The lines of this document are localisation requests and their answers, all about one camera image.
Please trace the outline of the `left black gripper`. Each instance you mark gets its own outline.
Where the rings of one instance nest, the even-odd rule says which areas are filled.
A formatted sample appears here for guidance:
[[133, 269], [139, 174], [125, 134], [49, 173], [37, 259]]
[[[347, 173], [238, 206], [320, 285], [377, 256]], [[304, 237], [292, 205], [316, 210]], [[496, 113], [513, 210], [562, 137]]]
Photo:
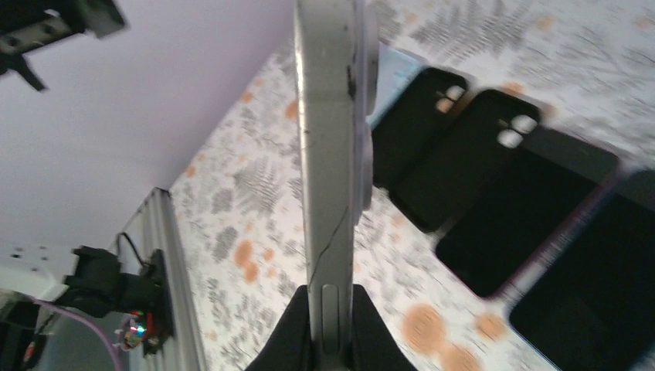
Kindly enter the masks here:
[[14, 71], [37, 91], [46, 86], [25, 55], [71, 36], [91, 32], [102, 39], [126, 28], [111, 0], [32, 0], [1, 2], [1, 74]]

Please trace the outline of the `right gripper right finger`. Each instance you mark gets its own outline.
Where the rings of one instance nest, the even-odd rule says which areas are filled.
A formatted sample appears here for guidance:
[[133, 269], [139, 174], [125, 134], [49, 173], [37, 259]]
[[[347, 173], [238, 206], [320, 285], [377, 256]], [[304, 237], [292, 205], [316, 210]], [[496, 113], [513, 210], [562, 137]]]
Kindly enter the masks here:
[[381, 315], [360, 284], [353, 286], [352, 369], [416, 371], [402, 353]]

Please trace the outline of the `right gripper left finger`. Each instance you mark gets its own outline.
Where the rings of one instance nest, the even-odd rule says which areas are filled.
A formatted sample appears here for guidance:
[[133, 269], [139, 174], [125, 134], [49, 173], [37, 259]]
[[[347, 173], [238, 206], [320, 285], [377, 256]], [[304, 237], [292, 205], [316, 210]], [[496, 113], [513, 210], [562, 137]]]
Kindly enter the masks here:
[[307, 286], [297, 288], [276, 327], [245, 371], [311, 370]]

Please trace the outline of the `black phone case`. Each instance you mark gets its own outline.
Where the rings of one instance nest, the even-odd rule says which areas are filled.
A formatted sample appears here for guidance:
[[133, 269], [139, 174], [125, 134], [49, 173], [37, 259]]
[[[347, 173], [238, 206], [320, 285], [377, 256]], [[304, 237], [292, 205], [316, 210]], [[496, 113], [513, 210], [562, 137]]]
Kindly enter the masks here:
[[444, 99], [455, 103], [469, 88], [456, 73], [423, 67], [378, 116], [372, 129], [373, 185], [389, 189], [425, 144], [445, 131]]
[[390, 200], [419, 230], [437, 231], [470, 207], [514, 155], [498, 136], [520, 116], [541, 122], [541, 110], [526, 100], [494, 89], [479, 92], [401, 172]]

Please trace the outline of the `purple smartphone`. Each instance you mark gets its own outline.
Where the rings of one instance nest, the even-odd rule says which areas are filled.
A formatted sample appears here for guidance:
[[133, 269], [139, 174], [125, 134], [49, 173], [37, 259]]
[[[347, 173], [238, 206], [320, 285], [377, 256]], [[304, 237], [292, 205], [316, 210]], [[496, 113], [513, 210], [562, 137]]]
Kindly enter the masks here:
[[619, 157], [604, 148], [537, 128], [439, 239], [436, 257], [476, 296], [491, 298], [570, 224], [618, 168]]

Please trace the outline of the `black smartphone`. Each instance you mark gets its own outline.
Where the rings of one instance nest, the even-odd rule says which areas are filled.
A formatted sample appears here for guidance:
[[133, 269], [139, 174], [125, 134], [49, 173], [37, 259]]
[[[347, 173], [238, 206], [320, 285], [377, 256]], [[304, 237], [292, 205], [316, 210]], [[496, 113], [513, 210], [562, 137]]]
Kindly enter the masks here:
[[561, 370], [629, 370], [652, 349], [653, 171], [619, 185], [509, 321]]

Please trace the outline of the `light-blue phone case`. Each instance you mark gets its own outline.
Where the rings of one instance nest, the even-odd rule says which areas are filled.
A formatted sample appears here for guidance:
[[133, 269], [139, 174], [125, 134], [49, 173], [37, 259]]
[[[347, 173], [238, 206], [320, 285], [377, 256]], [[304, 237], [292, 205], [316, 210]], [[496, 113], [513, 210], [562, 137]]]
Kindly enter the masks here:
[[380, 43], [378, 83], [373, 112], [367, 122], [374, 129], [385, 112], [427, 64], [426, 59], [404, 49]]

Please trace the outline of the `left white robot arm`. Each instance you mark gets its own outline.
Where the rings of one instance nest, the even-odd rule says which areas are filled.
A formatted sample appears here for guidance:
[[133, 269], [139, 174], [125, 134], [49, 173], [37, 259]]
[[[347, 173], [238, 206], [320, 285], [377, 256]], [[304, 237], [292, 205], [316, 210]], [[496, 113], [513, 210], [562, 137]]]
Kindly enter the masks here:
[[[101, 39], [126, 25], [113, 1], [3, 1], [1, 72], [13, 71], [43, 92], [46, 85], [32, 71], [27, 53], [87, 31]], [[116, 254], [87, 246], [52, 255], [44, 246], [3, 245], [1, 287], [39, 305], [76, 308], [95, 318], [148, 311], [161, 294], [147, 267], [125, 273]]]

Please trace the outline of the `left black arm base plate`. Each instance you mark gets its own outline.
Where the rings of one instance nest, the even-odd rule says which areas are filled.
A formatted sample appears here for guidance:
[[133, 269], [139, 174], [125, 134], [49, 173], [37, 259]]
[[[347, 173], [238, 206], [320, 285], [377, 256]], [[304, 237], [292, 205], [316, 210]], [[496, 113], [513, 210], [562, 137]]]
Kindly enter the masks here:
[[163, 350], [175, 334], [168, 277], [163, 251], [157, 249], [138, 274], [127, 275], [121, 309], [124, 321], [118, 335], [118, 349], [142, 349], [144, 356]]

